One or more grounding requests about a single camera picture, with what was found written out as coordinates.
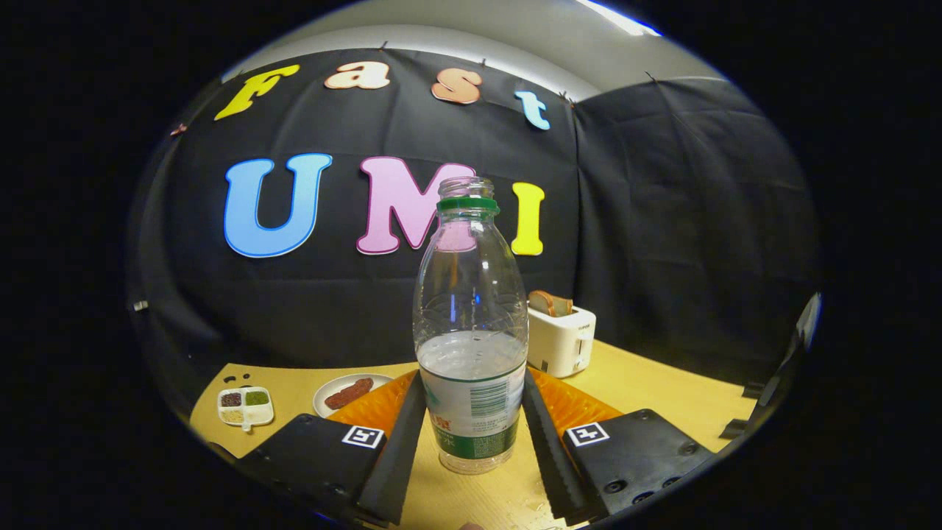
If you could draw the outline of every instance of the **bottle mouth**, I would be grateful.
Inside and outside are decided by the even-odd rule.
[[[494,183],[481,176],[453,176],[438,186],[438,196],[449,197],[494,197]]]

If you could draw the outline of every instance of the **barcode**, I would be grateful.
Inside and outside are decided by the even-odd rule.
[[[491,416],[507,405],[507,379],[487,387],[471,389],[471,417]]]

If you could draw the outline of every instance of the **bread slice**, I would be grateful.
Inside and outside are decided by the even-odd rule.
[[[529,306],[533,310],[551,317],[564,317],[573,314],[572,300],[553,296],[545,290],[532,290],[529,295]]]
[[[553,295],[545,290],[532,290],[529,296],[529,306],[534,311],[540,311],[544,315],[556,316],[556,306],[553,304]]]

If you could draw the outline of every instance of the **black fabric backdrop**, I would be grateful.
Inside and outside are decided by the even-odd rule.
[[[598,339],[765,383],[819,287],[810,192],[727,82],[649,82],[576,107],[577,301]]]
[[[342,64],[390,66],[378,90],[330,90]],[[300,70],[252,106],[214,121],[252,75]],[[430,85],[481,73],[478,102],[439,101]],[[513,93],[546,103],[548,131]],[[425,250],[397,223],[396,252],[367,256],[367,157],[400,157],[425,189],[445,163],[495,183],[497,227],[516,233],[515,181],[542,188],[544,251],[518,256],[527,290],[575,297],[596,336],[686,370],[764,382],[814,290],[816,241],[797,164],[771,124],[730,84],[646,83],[575,105],[513,75],[405,50],[292,58],[208,87],[158,148],[132,213],[130,300],[146,356],[174,408],[188,413],[225,363],[333,368],[414,360],[411,307]],[[228,247],[223,211],[234,164],[270,158],[259,222],[284,223],[286,161],[325,153],[317,225],[294,251],[248,258]]]

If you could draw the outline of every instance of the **bottle label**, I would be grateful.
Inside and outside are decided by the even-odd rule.
[[[500,455],[513,445],[523,397],[524,361],[510,372],[475,381],[421,369],[438,446],[459,458]]]

